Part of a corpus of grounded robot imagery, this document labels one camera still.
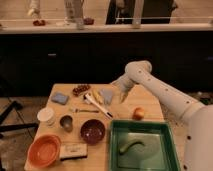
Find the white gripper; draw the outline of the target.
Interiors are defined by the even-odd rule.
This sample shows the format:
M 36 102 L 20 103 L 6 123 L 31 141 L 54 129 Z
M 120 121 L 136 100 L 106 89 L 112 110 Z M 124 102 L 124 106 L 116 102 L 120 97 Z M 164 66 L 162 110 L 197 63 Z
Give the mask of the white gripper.
M 123 74 L 112 82 L 121 91 L 120 103 L 123 103 L 128 97 L 128 92 L 134 87 L 135 83 L 128 77 L 127 74 Z

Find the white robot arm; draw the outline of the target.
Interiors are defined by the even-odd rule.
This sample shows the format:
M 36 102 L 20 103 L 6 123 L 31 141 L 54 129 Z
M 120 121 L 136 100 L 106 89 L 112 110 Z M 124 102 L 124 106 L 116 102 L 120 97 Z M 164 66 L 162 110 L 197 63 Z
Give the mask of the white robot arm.
M 213 104 L 205 105 L 151 74 L 147 60 L 129 62 L 124 74 L 113 81 L 125 100 L 128 92 L 142 85 L 188 125 L 184 152 L 185 171 L 213 171 Z

